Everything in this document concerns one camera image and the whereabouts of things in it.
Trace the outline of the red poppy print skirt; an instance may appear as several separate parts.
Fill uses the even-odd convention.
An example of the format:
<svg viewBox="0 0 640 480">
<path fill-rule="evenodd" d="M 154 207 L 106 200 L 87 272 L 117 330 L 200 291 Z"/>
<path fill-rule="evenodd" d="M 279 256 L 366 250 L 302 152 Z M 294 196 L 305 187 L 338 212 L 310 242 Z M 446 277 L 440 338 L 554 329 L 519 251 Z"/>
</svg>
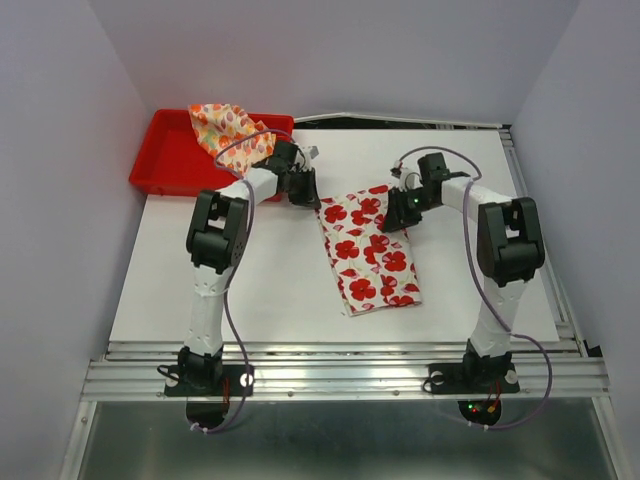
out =
<svg viewBox="0 0 640 480">
<path fill-rule="evenodd" d="M 350 316 L 417 306 L 422 296 L 409 236 L 384 233 L 388 185 L 320 200 L 325 251 Z"/>
</svg>

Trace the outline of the orange floral print skirt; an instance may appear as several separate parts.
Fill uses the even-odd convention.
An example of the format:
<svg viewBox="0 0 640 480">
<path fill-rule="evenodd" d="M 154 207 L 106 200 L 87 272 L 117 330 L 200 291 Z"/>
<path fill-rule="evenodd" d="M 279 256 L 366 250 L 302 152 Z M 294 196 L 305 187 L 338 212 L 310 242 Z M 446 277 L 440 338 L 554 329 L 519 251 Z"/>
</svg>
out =
<svg viewBox="0 0 640 480">
<path fill-rule="evenodd" d="M 276 134 L 239 106 L 192 104 L 188 114 L 197 143 L 218 165 L 245 174 L 274 151 Z"/>
</svg>

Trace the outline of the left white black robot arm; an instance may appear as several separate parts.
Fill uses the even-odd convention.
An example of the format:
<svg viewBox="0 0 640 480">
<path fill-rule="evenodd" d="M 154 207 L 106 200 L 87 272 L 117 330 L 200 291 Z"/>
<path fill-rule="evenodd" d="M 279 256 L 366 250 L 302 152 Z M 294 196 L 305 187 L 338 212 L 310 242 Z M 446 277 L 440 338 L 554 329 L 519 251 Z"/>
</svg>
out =
<svg viewBox="0 0 640 480">
<path fill-rule="evenodd" d="M 317 209 L 317 146 L 278 140 L 273 153 L 251 166 L 232 184 L 203 190 L 197 198 L 186 238 L 194 272 L 194 297 L 188 333 L 167 368 L 166 393 L 212 396 L 233 375 L 223 367 L 222 319 L 226 293 L 246 249 L 255 207 L 285 194 L 300 207 Z"/>
</svg>

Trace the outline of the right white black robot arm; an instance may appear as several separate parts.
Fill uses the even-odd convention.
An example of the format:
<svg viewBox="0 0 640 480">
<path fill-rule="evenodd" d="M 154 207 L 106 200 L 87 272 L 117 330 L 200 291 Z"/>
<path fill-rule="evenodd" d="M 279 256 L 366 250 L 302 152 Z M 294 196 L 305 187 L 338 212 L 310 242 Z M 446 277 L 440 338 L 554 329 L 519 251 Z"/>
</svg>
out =
<svg viewBox="0 0 640 480">
<path fill-rule="evenodd" d="M 387 194 L 382 230 L 417 225 L 423 213 L 449 207 L 462 215 L 465 254 L 481 298 L 476 326 L 458 362 L 432 363 L 423 384 L 434 395 L 516 393 L 512 362 L 513 325 L 521 297 L 544 265 L 546 253 L 535 201 L 479 185 L 482 174 L 454 172 L 448 149 L 420 148 L 416 169 L 397 160 L 391 174 L 398 183 Z"/>
</svg>

